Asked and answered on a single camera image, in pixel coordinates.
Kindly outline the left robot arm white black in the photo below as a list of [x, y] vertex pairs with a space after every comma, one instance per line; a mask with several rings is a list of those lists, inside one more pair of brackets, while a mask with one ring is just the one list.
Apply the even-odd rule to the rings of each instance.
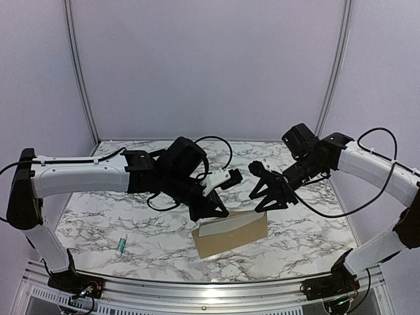
[[216, 193], [233, 179], [227, 169], [211, 172], [206, 153], [196, 145], [179, 151], [121, 148], [103, 157], [57, 159], [22, 151], [12, 163], [12, 180], [4, 221], [22, 231], [43, 258], [50, 279], [69, 292], [83, 286], [69, 250], [58, 240], [42, 213], [45, 197], [74, 192], [164, 193], [188, 207], [192, 221], [227, 217]]

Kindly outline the cream letter paper sheet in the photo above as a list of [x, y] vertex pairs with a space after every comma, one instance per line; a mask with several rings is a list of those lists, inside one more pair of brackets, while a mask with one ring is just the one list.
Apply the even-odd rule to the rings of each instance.
[[261, 218], [263, 218], [262, 213], [252, 211], [235, 213], [234, 215], [226, 218], [216, 219], [211, 222], [200, 224], [198, 228], [198, 236], [204, 237], [230, 232]]

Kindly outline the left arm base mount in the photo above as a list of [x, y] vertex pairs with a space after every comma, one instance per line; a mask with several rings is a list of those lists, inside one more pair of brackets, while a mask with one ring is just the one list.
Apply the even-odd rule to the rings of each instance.
[[76, 297], [82, 297], [82, 292], [85, 295], [92, 295], [95, 299], [99, 299], [102, 296], [104, 289], [105, 280], [98, 276], [92, 276], [87, 274], [81, 274], [76, 271], [74, 258], [67, 250], [69, 258], [69, 267], [63, 272], [52, 272], [45, 260], [43, 260], [44, 268], [49, 275], [48, 286], [54, 289], [72, 293]]

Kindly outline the brown kraft paper envelope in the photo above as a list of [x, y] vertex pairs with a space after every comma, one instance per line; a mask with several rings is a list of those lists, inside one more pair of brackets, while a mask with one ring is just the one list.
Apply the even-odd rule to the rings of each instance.
[[[233, 211], [229, 216], [243, 211]], [[222, 234], [215, 234], [212, 236], [198, 236], [197, 229], [192, 231], [192, 237], [198, 251], [199, 257], [204, 259], [212, 257], [220, 253], [253, 243], [268, 237], [268, 218], [266, 213], [262, 213], [263, 218], [256, 220], [239, 229], [225, 232]]]

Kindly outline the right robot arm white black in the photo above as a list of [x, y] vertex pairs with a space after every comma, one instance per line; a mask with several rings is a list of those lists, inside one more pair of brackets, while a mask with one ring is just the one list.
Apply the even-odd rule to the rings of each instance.
[[297, 193], [314, 177], [332, 171], [352, 175], [379, 190], [365, 204], [342, 213], [343, 217], [359, 213], [384, 194], [405, 207], [391, 227], [347, 251], [331, 267], [331, 275], [325, 279], [325, 288], [330, 293], [340, 293], [361, 271], [393, 258], [405, 249], [419, 247], [419, 171], [402, 166], [397, 150], [393, 151], [392, 157], [385, 157], [363, 146], [360, 139], [354, 140], [341, 133], [319, 139], [309, 132], [294, 129], [283, 136], [283, 141], [295, 159], [292, 166], [281, 171], [271, 162], [249, 164], [250, 173], [259, 180], [249, 195], [252, 200], [261, 199], [256, 212], [286, 209], [290, 204], [301, 203], [323, 218], [336, 219], [336, 215], [322, 213]]

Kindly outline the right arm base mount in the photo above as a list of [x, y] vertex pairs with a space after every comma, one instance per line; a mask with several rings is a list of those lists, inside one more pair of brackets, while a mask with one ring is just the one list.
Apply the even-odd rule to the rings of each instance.
[[299, 289], [308, 301], [313, 301], [343, 295], [345, 293], [355, 293], [359, 288], [360, 283], [355, 278], [350, 278], [349, 281], [344, 282], [334, 279], [333, 276], [324, 276], [305, 280]]

